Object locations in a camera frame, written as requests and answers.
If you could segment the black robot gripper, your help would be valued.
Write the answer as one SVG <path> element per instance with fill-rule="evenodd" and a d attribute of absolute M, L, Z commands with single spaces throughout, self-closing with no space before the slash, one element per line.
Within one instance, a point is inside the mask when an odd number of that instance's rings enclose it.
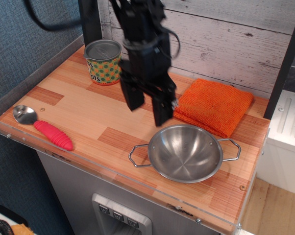
<path fill-rule="evenodd" d="M 176 85 L 168 75 L 172 65 L 170 35 L 172 31 L 124 32 L 123 45 L 128 59 L 120 62 L 121 88 L 131 111 L 144 104 L 144 93 L 152 97 L 155 125 L 173 117 L 178 106 Z"/>

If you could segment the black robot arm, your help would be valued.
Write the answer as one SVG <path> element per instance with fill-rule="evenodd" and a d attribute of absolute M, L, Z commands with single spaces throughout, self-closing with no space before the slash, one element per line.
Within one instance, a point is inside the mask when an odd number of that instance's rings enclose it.
<path fill-rule="evenodd" d="M 166 17 L 159 0 L 111 1 L 116 18 L 123 30 L 123 46 L 128 60 L 121 60 L 121 87 L 130 110 L 152 98 L 156 126 L 173 117 L 177 107 L 176 85 L 168 70 L 172 65 L 171 30 L 163 27 Z"/>

